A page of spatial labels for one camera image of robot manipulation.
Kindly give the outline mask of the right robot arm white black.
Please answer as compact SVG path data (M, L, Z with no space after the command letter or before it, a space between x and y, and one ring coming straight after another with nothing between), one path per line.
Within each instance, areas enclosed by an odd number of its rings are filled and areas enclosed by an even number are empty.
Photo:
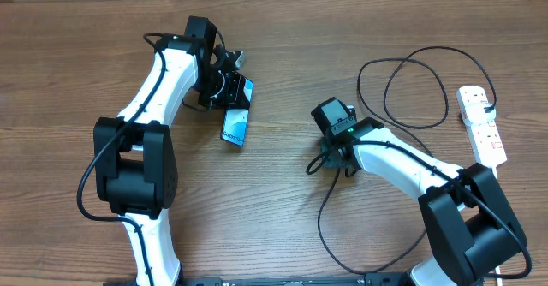
M322 152L307 166L337 169L346 177L359 170L384 178L416 201L432 257L404 273L368 272L367 283L398 285L481 285L498 278L498 266L522 254L532 270L527 238L493 170L476 163L448 164L398 139L371 117L357 120L353 107L330 98L312 110L323 134Z

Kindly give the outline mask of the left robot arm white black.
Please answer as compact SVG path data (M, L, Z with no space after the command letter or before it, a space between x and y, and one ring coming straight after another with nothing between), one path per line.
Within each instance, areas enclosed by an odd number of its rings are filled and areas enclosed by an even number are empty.
M205 17L191 16L184 33L146 33L154 63L128 106L93 129L94 158L77 189L76 205L89 220L121 223L137 276L133 285L183 285L171 238L169 209L178 186L170 128L189 91L195 111L223 110L221 140L242 146L253 83L240 74L242 51L217 44L222 34Z

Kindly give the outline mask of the Galaxy S24 smartphone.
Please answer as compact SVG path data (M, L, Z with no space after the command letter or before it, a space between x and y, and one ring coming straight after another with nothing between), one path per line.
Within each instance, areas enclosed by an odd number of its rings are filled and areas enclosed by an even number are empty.
M225 111L221 140L236 146L244 145L252 96L253 83L242 76L236 92L235 106L230 106Z

